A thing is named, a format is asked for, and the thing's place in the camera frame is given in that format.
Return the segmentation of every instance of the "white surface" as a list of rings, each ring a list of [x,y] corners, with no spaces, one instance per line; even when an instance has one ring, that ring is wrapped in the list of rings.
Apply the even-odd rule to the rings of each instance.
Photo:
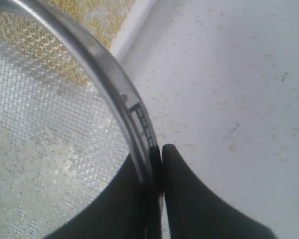
[[[136,34],[154,7],[156,0],[136,0],[110,47],[113,56],[121,61]]]
[[[124,68],[162,146],[280,239],[299,239],[299,0],[161,0]]]

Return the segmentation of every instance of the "metal rim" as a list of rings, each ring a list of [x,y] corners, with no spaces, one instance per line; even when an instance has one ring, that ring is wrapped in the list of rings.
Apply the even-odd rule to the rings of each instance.
[[[46,3],[0,0],[0,11],[30,17],[40,23],[76,58],[100,90],[120,125],[139,182],[143,186],[154,187],[152,160],[159,157],[154,129],[141,98],[114,57],[78,23]],[[98,54],[93,52],[93,47],[98,49]]]

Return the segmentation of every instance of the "wire mesh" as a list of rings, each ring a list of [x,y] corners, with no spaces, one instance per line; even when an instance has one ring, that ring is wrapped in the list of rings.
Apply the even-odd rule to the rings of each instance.
[[[0,33],[0,238],[36,239],[91,203],[129,150],[65,48],[35,23],[0,14],[19,29]]]

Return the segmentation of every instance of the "sieve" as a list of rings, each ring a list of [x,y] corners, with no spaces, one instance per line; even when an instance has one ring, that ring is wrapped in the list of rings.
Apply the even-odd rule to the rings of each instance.
[[[141,186],[154,188],[157,139],[112,55],[52,5],[0,0],[0,239],[63,225],[128,154]]]

